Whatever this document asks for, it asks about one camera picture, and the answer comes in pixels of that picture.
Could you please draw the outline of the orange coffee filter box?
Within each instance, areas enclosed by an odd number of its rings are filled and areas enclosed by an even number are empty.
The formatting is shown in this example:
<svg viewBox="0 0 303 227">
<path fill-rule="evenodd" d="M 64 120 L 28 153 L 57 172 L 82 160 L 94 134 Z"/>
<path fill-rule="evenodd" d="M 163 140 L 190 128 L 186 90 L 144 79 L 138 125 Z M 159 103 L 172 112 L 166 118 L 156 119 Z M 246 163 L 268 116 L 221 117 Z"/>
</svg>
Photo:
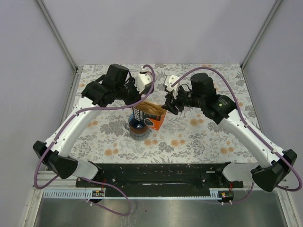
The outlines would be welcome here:
<svg viewBox="0 0 303 227">
<path fill-rule="evenodd" d="M 140 121 L 141 123 L 144 123 L 147 127 L 154 129 L 156 131 L 158 131 L 161 128 L 161 126 L 164 122 L 167 110 L 165 110 L 165 113 L 163 115 L 158 116 L 158 115 L 145 113 L 145 112 L 137 109 L 136 107 L 137 107 L 137 105 L 132 107 L 133 114 L 134 114 L 134 117 L 136 120 Z"/>
</svg>

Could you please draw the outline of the blue plastic coffee dripper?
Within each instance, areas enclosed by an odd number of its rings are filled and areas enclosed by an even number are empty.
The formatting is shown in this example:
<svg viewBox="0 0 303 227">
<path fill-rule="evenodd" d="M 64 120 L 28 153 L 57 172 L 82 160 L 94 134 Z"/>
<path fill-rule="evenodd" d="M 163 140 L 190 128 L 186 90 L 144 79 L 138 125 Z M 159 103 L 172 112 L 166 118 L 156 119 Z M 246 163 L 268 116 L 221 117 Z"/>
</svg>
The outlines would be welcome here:
<svg viewBox="0 0 303 227">
<path fill-rule="evenodd" d="M 134 117 L 134 114 L 130 114 L 128 118 L 129 125 L 132 126 L 135 129 L 142 129 L 146 125 L 144 123 L 141 123 L 140 121 L 136 120 Z"/>
</svg>

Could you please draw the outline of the clear glass server pitcher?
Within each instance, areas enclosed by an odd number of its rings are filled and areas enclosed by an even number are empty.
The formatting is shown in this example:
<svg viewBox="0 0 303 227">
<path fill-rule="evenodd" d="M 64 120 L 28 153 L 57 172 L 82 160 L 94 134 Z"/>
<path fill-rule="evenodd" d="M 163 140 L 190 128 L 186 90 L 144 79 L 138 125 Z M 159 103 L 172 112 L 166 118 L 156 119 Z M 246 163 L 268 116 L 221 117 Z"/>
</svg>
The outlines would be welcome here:
<svg viewBox="0 0 303 227">
<path fill-rule="evenodd" d="M 129 131 L 130 137 L 134 140 L 145 140 L 149 137 L 151 132 L 150 128 L 147 126 L 142 129 L 135 129 L 128 123 L 125 124 L 125 129 Z"/>
</svg>

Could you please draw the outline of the brown paper coffee filter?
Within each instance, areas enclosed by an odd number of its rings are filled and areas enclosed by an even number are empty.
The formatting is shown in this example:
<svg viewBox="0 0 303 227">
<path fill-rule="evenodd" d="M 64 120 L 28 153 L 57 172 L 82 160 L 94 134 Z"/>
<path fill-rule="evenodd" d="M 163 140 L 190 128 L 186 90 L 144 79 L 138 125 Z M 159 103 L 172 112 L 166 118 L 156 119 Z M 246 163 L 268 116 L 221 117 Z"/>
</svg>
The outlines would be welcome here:
<svg viewBox="0 0 303 227">
<path fill-rule="evenodd" d="M 165 110 L 162 109 L 160 105 L 156 105 L 145 101 L 138 104 L 136 108 L 147 114 L 153 114 L 158 116 L 161 116 L 165 113 Z"/>
</svg>

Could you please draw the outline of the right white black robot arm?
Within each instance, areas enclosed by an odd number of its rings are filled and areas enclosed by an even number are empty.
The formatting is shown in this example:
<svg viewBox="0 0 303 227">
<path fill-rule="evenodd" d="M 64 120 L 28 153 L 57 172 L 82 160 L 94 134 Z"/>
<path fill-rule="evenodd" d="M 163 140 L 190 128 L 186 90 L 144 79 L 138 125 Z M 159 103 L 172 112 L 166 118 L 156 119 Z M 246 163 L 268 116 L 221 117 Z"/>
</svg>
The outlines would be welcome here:
<svg viewBox="0 0 303 227">
<path fill-rule="evenodd" d="M 206 73 L 191 76 L 188 91 L 178 80 L 175 75 L 165 78 L 167 94 L 162 108 L 175 115 L 185 107 L 199 108 L 206 118 L 231 133 L 257 161 L 252 166 L 247 163 L 228 164 L 216 174 L 216 183 L 226 187 L 234 181 L 254 182 L 264 191 L 273 191 L 291 171 L 297 154 L 291 149 L 283 150 L 249 123 L 234 101 L 217 94 L 212 78 Z"/>
</svg>

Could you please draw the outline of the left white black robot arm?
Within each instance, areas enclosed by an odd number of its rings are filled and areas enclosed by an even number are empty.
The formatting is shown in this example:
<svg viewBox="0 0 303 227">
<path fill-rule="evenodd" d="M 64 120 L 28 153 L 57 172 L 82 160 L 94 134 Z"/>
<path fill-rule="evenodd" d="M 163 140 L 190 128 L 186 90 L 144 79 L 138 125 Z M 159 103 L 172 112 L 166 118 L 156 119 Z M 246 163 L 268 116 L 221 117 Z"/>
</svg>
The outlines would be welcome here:
<svg viewBox="0 0 303 227">
<path fill-rule="evenodd" d="M 143 66 L 136 76 L 119 64 L 111 64 L 106 74 L 88 83 L 78 103 L 63 124 L 45 141 L 36 141 L 33 150 L 43 164 L 61 179 L 70 176 L 86 178 L 93 187 L 101 185 L 103 176 L 99 168 L 88 161 L 77 160 L 70 155 L 75 142 L 88 124 L 102 110 L 111 110 L 116 100 L 125 103 L 125 108 L 139 104 L 152 92 L 155 82 L 153 73 Z"/>
</svg>

